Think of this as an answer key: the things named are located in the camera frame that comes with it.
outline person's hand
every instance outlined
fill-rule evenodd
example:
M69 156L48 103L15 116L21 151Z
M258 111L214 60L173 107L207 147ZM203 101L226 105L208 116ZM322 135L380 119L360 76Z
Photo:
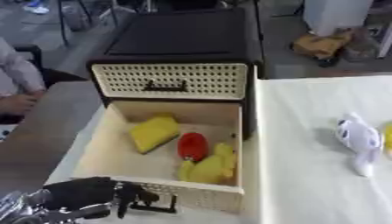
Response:
M39 100L45 94L45 90L37 90L30 93L30 95L34 96L37 100Z
M0 113L23 116L34 107L37 98L27 94L14 94L0 98Z

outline gray table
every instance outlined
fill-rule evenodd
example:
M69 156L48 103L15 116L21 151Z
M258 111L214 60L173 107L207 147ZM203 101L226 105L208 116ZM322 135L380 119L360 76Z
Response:
M52 86L0 143L0 197L15 190L39 189L100 104L92 82Z

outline person's arm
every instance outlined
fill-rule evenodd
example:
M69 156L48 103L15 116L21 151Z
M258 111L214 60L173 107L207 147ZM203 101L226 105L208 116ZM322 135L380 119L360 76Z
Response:
M29 94L40 95L45 84L39 70L0 38L0 67Z

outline yellow object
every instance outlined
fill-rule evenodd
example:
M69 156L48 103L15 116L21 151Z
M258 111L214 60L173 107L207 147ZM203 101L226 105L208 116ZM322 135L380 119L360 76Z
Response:
M392 153L392 123L388 123L384 130L384 146L388 153Z
M168 115L155 116L129 131L136 149L145 154L179 134L179 125Z
M184 161L179 168L178 178L182 181L219 184L234 176L236 159L230 145L218 143L213 149L213 155L201 162L195 164Z

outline beige drawer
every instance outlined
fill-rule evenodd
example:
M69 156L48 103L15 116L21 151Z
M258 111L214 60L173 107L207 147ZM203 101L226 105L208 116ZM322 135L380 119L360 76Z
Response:
M146 155L134 148L127 132L132 125L162 113L179 123L181 134L203 134L211 150L215 144L231 144L238 154L235 178L225 185L178 181L183 161L174 139ZM238 103L114 101L105 111L73 177L107 176L136 182L161 196L168 204L172 194L185 207L203 207L239 213L242 196L242 108Z

